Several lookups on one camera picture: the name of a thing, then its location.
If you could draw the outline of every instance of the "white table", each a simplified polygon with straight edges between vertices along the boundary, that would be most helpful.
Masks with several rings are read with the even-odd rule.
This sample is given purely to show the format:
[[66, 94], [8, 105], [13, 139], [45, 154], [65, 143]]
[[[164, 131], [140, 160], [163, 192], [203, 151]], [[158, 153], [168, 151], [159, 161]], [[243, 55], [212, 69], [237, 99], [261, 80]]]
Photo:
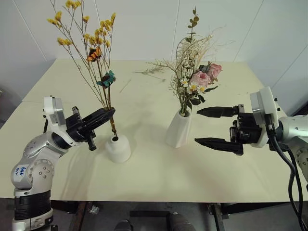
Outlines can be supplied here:
[[[132, 155], [123, 164], [111, 162], [104, 143], [111, 135], [107, 123], [95, 130], [98, 149], [83, 144], [61, 157], [51, 190], [53, 200], [169, 201], [169, 202], [281, 202], [288, 201], [289, 168], [278, 154], [244, 147], [244, 155], [214, 151], [193, 141], [218, 137], [229, 140], [234, 118], [207, 118], [198, 109], [234, 106], [251, 112], [249, 93], [262, 84], [245, 63], [221, 63], [219, 87], [206, 95], [206, 102], [193, 108], [189, 143], [174, 149], [164, 142], [166, 129], [179, 108], [168, 90], [170, 72], [156, 75], [133, 73], [149, 67], [145, 62], [113, 62], [112, 85], [115, 124], [130, 142]], [[77, 105], [83, 117], [100, 105], [83, 82], [71, 60], [56, 60], [0, 129], [0, 197], [13, 197], [10, 172], [20, 160], [27, 142], [41, 134], [44, 125], [42, 99], [61, 97], [66, 117]], [[304, 199], [308, 200], [306, 190]], [[296, 187], [294, 198], [297, 199]]]

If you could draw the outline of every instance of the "green leaf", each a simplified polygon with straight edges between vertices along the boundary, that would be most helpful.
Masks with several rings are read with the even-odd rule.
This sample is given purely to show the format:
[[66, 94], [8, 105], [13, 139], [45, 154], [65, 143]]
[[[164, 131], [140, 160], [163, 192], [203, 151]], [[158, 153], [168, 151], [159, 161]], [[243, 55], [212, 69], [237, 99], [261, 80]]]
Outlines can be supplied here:
[[190, 102], [187, 102], [187, 106], [191, 109], [191, 110], [193, 110], [193, 106], [192, 106], [192, 104], [190, 103]]
[[216, 88], [218, 88], [218, 86], [216, 86], [216, 87], [214, 87], [214, 88], [208, 88], [208, 89], [206, 89], [204, 92], [209, 92], [209, 91], [214, 90], [214, 89], [216, 89]]
[[193, 105], [199, 105], [199, 104], [201, 103], [201, 101], [200, 101], [199, 99], [197, 99], [197, 98], [192, 98], [192, 99], [191, 99], [191, 103], [192, 103]]
[[205, 99], [203, 98], [203, 96], [202, 95], [198, 95], [198, 98], [199, 98], [199, 100], [201, 100], [201, 102], [205, 102]]

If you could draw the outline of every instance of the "flower bouquet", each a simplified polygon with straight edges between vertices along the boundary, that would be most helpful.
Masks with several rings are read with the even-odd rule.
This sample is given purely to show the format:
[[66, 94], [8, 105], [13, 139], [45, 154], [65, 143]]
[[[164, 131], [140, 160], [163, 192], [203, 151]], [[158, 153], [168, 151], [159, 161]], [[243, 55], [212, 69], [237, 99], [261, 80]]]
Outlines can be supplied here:
[[166, 137], [167, 143], [173, 147], [181, 147], [187, 143], [191, 124], [191, 115], [187, 108], [192, 110], [193, 105], [205, 102], [204, 95], [218, 87], [210, 86], [218, 81], [217, 77], [222, 71], [220, 65], [211, 62], [200, 65], [203, 56], [212, 47], [210, 41], [213, 35], [204, 37], [193, 31], [199, 17], [196, 8], [192, 12], [193, 18], [188, 25], [189, 36], [179, 42], [175, 61], [163, 60], [152, 63], [156, 70], [169, 68], [174, 72], [170, 89], [179, 99], [180, 110], [175, 114]]
[[[70, 16], [68, 24], [62, 20], [62, 11], [55, 8], [55, 0], [50, 0], [54, 9], [54, 19], [47, 19], [62, 34], [57, 42], [72, 57], [82, 78], [91, 88], [93, 94], [105, 110], [111, 110], [111, 88], [115, 82], [115, 74], [110, 68], [112, 35], [116, 14], [113, 13], [110, 19], [100, 22], [100, 27], [94, 31], [94, 35], [87, 33], [87, 26], [90, 17], [84, 15], [84, 0], [67, 0], [63, 9]], [[76, 38], [72, 36], [72, 27], [75, 26], [80, 33], [82, 48], [77, 47]], [[77, 52], [87, 75], [82, 71], [81, 66], [73, 56], [73, 50]], [[130, 146], [124, 135], [118, 135], [115, 121], [110, 118], [113, 135], [106, 144], [109, 157], [114, 162], [124, 162], [130, 157]]]

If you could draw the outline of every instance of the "small white flower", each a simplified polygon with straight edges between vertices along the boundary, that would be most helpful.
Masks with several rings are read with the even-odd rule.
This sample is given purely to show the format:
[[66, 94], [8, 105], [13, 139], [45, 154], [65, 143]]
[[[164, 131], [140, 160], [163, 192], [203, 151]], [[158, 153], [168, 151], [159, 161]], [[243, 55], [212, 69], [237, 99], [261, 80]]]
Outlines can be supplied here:
[[204, 91], [205, 91], [205, 87], [199, 85], [199, 86], [198, 86], [198, 94], [202, 94], [202, 93], [204, 93]]
[[189, 88], [187, 89], [187, 92], [192, 93], [197, 90], [198, 90], [198, 83], [193, 82], [193, 83], [190, 83]]
[[187, 81], [187, 79], [185, 79], [185, 78], [183, 78], [183, 79], [181, 79], [180, 80], [181, 81], [181, 84], [183, 84], [183, 87], [188, 87], [188, 81]]

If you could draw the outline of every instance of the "floor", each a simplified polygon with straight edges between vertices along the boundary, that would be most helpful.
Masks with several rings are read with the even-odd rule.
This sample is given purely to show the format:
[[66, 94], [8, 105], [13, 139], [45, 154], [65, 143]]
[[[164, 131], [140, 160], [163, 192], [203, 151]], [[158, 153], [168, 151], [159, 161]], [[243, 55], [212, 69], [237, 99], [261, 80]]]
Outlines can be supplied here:
[[[166, 231], [164, 218], [129, 218], [131, 210], [156, 210], [178, 212], [184, 215], [197, 231], [215, 231], [214, 217], [206, 204], [199, 203], [138, 203], [96, 202], [100, 208], [97, 215], [86, 213], [82, 231], [112, 231], [121, 219], [129, 219], [135, 231]], [[308, 218], [308, 202], [304, 205]], [[1, 230], [11, 230], [13, 200], [0, 198]], [[73, 214], [55, 210], [54, 224], [60, 231], [68, 231]], [[226, 231], [299, 231], [297, 219], [289, 204], [230, 215], [224, 220]]]

